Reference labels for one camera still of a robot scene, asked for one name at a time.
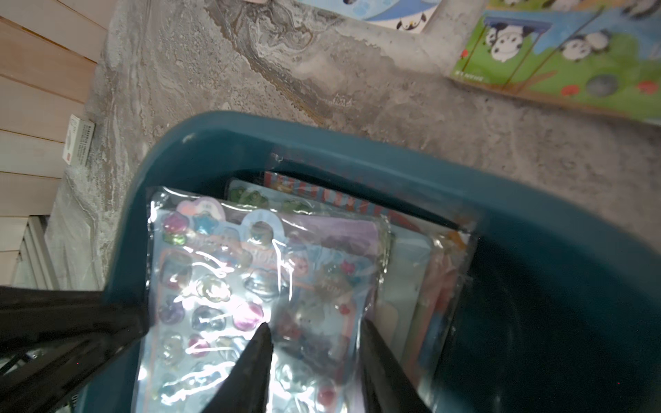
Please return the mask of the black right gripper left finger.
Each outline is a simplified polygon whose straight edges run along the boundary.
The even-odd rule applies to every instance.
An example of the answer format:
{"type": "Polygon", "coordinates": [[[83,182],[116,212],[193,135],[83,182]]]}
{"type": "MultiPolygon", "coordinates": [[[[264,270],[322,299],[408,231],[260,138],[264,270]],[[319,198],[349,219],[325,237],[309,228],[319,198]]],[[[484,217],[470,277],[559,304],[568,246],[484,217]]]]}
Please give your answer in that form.
{"type": "Polygon", "coordinates": [[[262,323],[248,342],[230,375],[203,413],[265,413],[269,399],[274,345],[270,327],[262,323]]]}

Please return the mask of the blue penguin sticker sheet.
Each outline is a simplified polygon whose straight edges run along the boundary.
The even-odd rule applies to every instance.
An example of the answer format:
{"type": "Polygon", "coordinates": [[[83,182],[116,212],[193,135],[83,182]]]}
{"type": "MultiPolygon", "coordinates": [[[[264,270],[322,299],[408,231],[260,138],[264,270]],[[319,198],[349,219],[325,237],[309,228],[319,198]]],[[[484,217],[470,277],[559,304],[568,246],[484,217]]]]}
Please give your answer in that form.
{"type": "Polygon", "coordinates": [[[301,0],[314,8],[371,25],[419,34],[440,0],[301,0]]]}

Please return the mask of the yellow animal sticker sheet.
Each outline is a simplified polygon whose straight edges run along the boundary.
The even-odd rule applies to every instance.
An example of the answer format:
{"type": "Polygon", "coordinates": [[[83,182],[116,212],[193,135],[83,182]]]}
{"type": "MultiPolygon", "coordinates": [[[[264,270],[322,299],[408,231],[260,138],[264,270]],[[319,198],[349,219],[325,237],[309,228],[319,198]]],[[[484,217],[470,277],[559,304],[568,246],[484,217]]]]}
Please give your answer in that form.
{"type": "Polygon", "coordinates": [[[452,79],[660,123],[658,1],[490,1],[452,79]]]}

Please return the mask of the teal plastic storage box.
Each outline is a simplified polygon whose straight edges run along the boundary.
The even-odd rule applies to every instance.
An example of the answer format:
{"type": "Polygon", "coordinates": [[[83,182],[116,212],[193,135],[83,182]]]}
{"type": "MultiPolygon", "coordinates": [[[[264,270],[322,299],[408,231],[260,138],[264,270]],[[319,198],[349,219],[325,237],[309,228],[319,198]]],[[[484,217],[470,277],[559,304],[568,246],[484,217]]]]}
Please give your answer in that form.
{"type": "Polygon", "coordinates": [[[657,412],[660,256],[582,208],[397,146],[236,112],[187,119],[141,163],[103,298],[146,299],[148,189],[218,195],[275,170],[473,227],[473,285],[432,385],[440,412],[657,412]]]}

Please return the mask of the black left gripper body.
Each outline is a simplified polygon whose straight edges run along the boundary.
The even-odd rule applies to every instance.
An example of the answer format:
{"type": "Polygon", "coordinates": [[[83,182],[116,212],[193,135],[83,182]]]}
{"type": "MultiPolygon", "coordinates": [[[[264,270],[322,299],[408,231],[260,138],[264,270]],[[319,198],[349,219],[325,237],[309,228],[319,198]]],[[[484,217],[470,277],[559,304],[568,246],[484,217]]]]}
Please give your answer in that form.
{"type": "Polygon", "coordinates": [[[146,335],[144,304],[100,292],[2,287],[1,356],[42,356],[1,373],[3,412],[54,412],[146,335]]]}

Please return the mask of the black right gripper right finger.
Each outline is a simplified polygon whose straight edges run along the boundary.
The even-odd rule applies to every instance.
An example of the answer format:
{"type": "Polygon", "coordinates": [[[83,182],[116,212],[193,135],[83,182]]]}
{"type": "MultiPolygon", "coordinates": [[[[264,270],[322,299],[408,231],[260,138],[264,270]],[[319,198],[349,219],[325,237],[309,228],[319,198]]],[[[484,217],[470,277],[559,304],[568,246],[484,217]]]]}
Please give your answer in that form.
{"type": "Polygon", "coordinates": [[[366,412],[431,413],[368,319],[361,321],[359,364],[366,412]]]}

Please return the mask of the lilac gem sticker sheet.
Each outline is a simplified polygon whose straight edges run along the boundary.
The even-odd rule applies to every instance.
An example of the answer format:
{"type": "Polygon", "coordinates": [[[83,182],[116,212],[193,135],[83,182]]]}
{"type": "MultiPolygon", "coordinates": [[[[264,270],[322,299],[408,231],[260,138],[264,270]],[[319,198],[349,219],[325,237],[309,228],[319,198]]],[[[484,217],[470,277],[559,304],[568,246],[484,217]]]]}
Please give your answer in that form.
{"type": "Polygon", "coordinates": [[[156,188],[134,411],[202,411],[264,324],[275,347],[267,411],[363,411],[360,324],[388,230],[383,220],[156,188]]]}

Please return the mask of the pink character sticker sheet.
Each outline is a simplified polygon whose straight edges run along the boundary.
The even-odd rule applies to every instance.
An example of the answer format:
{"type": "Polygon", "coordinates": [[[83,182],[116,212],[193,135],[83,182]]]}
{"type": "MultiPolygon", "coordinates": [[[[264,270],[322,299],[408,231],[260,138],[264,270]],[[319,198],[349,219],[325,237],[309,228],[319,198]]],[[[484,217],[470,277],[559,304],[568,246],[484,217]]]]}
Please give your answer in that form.
{"type": "Polygon", "coordinates": [[[325,208],[340,208],[365,216],[385,217],[396,241],[406,241],[413,249],[412,237],[424,237],[424,252],[405,256],[392,249],[392,263],[398,268],[413,269],[427,258],[427,268],[418,294],[411,330],[402,356],[403,369],[415,385],[421,399],[433,406],[432,381],[449,335],[450,325],[461,290],[468,278],[477,240],[463,228],[453,230],[394,209],[385,208],[339,191],[326,189],[294,177],[267,172],[264,185],[284,193],[308,199],[325,208]]]}

